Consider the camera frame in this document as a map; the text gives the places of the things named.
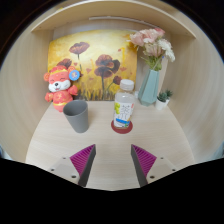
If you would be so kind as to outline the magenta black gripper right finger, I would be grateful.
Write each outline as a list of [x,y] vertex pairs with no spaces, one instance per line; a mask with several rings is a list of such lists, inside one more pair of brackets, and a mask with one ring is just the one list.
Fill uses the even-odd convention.
[[133,159],[139,185],[143,187],[148,184],[147,174],[154,165],[157,157],[134,144],[131,145],[131,156]]

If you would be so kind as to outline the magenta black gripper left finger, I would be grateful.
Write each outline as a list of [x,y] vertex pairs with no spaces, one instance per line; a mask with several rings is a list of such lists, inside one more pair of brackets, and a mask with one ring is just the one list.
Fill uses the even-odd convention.
[[96,145],[90,145],[70,157],[73,166],[79,173],[78,184],[85,187],[88,182],[92,164],[96,155]]

